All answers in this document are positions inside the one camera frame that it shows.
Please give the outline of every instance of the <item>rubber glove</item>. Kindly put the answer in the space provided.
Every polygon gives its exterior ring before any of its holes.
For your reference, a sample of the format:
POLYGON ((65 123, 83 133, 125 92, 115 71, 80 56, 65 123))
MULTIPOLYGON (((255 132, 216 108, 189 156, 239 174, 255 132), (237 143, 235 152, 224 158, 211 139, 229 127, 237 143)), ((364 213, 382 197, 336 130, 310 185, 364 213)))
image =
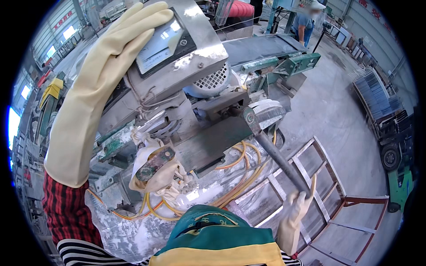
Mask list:
POLYGON ((143 6, 135 4, 97 40, 56 116, 44 166, 63 185, 78 188, 87 181, 105 103, 154 28, 173 17, 165 2, 143 6))
POLYGON ((284 214, 284 218, 279 222, 277 231, 277 244, 279 248, 291 256, 297 251, 299 242, 300 221, 306 215, 309 205, 314 198, 315 188, 317 186, 317 175, 312 177, 311 196, 306 197, 306 192, 302 191, 297 196, 298 191, 292 192, 287 196, 290 207, 284 214))

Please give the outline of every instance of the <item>window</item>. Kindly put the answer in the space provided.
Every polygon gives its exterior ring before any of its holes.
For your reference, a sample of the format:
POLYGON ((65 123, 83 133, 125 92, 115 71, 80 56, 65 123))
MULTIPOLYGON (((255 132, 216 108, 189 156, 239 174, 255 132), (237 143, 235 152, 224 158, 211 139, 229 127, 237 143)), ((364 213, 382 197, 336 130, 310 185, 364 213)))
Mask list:
POLYGON ((67 40, 74 34, 74 32, 75 32, 74 27, 70 26, 66 31, 63 32, 63 36, 67 40))
POLYGON ((22 95, 22 97, 24 97, 25 100, 28 97, 29 91, 30 91, 30 89, 27 87, 27 85, 25 85, 24 88, 22 89, 22 92, 21 92, 21 95, 22 95))
POLYGON ((12 107, 9 108, 9 126, 8 126, 8 132, 9 132, 9 149, 13 149, 13 137, 18 134, 18 127, 19 122, 21 121, 21 117, 12 109, 12 107))
POLYGON ((52 47, 50 47, 49 51, 47 51, 46 55, 51 58, 52 55, 56 52, 55 47, 52 45, 52 47))

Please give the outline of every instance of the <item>forklift wheel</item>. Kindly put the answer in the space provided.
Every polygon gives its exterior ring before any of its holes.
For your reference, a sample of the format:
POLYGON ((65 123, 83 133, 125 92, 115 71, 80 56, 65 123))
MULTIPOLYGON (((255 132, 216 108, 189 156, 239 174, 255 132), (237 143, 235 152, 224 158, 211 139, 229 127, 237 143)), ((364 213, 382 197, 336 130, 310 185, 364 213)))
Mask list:
POLYGON ((398 203, 395 202, 389 202, 388 204, 388 212, 393 213, 393 212, 397 212, 401 209, 401 205, 399 205, 398 203))
POLYGON ((401 163, 401 153, 396 143, 389 143, 383 147, 382 154, 383 168, 388 171, 395 171, 401 163))

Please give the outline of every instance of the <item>black and white striped sleeve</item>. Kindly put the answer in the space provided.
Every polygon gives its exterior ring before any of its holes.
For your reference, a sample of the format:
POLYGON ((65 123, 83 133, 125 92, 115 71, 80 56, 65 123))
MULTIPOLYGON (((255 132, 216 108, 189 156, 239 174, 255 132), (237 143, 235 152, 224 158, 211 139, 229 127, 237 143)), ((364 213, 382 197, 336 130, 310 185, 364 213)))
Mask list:
POLYGON ((112 256, 105 249, 90 242, 78 239, 63 239, 58 243, 58 251, 65 266, 85 265, 148 265, 149 259, 139 264, 131 264, 112 256))
POLYGON ((284 251, 281 251, 281 257, 285 263, 285 266, 305 266, 301 260, 292 259, 291 257, 287 256, 284 251))

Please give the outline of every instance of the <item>metal handle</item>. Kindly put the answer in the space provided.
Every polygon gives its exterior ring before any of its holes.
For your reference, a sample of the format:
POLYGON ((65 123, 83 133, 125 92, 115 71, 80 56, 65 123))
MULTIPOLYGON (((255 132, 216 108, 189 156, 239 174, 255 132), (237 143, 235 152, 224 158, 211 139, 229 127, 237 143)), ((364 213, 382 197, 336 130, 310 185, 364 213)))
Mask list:
POLYGON ((271 156, 271 158, 278 164, 282 171, 288 176, 293 182, 296 188, 302 192, 306 192, 306 197, 311 196, 311 191, 308 185, 301 179, 296 173, 294 167, 292 167, 288 161, 283 157, 280 150, 271 142, 268 136, 262 131, 257 121, 256 114, 250 107, 244 108, 242 112, 244 121, 247 123, 251 131, 253 132, 254 138, 259 142, 260 146, 271 156))

